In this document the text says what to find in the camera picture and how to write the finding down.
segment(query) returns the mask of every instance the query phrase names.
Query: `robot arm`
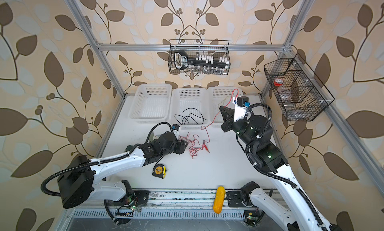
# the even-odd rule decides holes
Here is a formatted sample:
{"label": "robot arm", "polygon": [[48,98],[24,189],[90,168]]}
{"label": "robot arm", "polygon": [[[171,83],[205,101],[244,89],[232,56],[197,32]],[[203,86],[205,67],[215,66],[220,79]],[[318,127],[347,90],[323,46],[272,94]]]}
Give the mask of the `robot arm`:
{"label": "robot arm", "polygon": [[[273,133],[269,125],[271,109],[264,103],[250,105],[248,97],[233,99],[235,109],[220,107],[224,132],[233,130],[246,143],[244,153],[253,167],[270,178],[286,201],[290,210],[285,209],[267,195],[259,185],[250,182],[241,188],[243,204],[255,205],[268,214],[283,230],[325,231],[337,230],[312,204],[302,191],[284,154],[270,141]],[[263,106],[268,117],[253,115],[252,108]]]}
{"label": "robot arm", "polygon": [[[132,167],[141,167],[159,161],[170,153],[182,154],[187,143],[177,140],[179,126],[171,126],[171,132],[165,132],[158,139],[144,144],[136,144],[132,149],[111,157],[87,159],[85,155],[75,158],[67,169],[51,175],[41,184],[41,190],[53,196],[60,196],[64,208],[73,208],[86,200],[113,200],[126,204],[134,193],[128,181],[108,182],[105,177]],[[46,184],[58,178],[60,192],[46,188]]]}

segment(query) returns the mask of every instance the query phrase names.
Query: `leaf pattern wallpaper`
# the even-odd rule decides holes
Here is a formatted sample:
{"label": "leaf pattern wallpaper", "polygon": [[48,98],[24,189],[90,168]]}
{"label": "leaf pattern wallpaper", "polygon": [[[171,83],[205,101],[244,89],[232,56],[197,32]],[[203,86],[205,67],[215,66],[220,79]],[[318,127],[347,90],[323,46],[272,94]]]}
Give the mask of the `leaf pattern wallpaper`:
{"label": "leaf pattern wallpaper", "polygon": [[[169,44],[193,39],[229,40],[232,44],[282,44],[302,0],[76,0],[100,43]],[[275,52],[231,52],[229,75],[168,70],[168,52],[106,51],[127,93],[146,83],[173,88],[237,86],[259,93],[266,83],[262,66]],[[107,89],[116,89],[107,78]]]}
{"label": "leaf pattern wallpaper", "polygon": [[[292,46],[381,166],[383,1],[316,0]],[[343,230],[381,230],[384,199],[326,114],[313,122],[287,122],[272,92],[266,102],[290,165],[316,207]]]}
{"label": "leaf pattern wallpaper", "polygon": [[41,182],[95,155],[120,97],[63,0],[0,0],[0,13],[2,228],[52,230],[61,199]]}

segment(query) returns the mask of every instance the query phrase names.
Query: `white plastic basket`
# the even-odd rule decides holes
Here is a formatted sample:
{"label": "white plastic basket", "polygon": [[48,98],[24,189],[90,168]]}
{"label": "white plastic basket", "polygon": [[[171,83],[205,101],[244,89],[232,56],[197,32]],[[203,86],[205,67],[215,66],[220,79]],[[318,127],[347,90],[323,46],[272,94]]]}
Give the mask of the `white plastic basket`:
{"label": "white plastic basket", "polygon": [[[209,95],[209,119],[211,122],[215,118],[215,115],[219,112],[220,106],[225,106],[231,97],[232,91],[234,89],[239,90],[239,97],[243,95],[243,91],[241,88],[235,88],[235,87],[210,87],[208,88],[208,95]],[[235,108],[235,105],[231,102],[228,106],[228,108]],[[214,123],[223,123],[223,116],[221,113],[219,113],[216,116],[216,119]]]}
{"label": "white plastic basket", "polygon": [[[179,124],[182,126],[182,130],[200,130],[201,125],[208,125],[211,123],[209,120],[208,106],[208,92],[205,88],[174,89],[172,92],[169,112],[170,122]],[[184,117],[190,115],[190,117],[186,121],[186,119],[177,115]]]}
{"label": "white plastic basket", "polygon": [[172,86],[170,84],[142,84],[133,99],[129,117],[138,123],[159,123],[169,113]]}

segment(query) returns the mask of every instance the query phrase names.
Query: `hanging wire basket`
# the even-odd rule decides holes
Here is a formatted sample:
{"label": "hanging wire basket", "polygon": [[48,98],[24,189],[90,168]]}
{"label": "hanging wire basket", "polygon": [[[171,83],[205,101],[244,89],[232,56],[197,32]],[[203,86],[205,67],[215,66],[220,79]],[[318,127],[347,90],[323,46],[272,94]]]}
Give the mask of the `hanging wire basket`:
{"label": "hanging wire basket", "polygon": [[[313,121],[335,99],[309,65],[313,76],[305,74],[301,68],[304,64],[296,54],[264,65],[265,76],[287,121]],[[323,95],[316,86],[329,95]]]}
{"label": "hanging wire basket", "polygon": [[171,39],[169,43],[168,67],[171,74],[228,75],[231,66],[229,41]]}

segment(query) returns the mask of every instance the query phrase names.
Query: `metal base plate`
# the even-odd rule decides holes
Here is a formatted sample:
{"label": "metal base plate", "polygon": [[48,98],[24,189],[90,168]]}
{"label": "metal base plate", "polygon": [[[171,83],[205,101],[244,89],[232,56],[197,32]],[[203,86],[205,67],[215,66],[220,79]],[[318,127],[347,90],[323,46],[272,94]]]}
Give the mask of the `metal base plate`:
{"label": "metal base plate", "polygon": [[241,192],[238,191],[227,191],[226,198],[228,200],[228,207],[230,208],[247,208],[242,204],[242,199],[240,196]]}

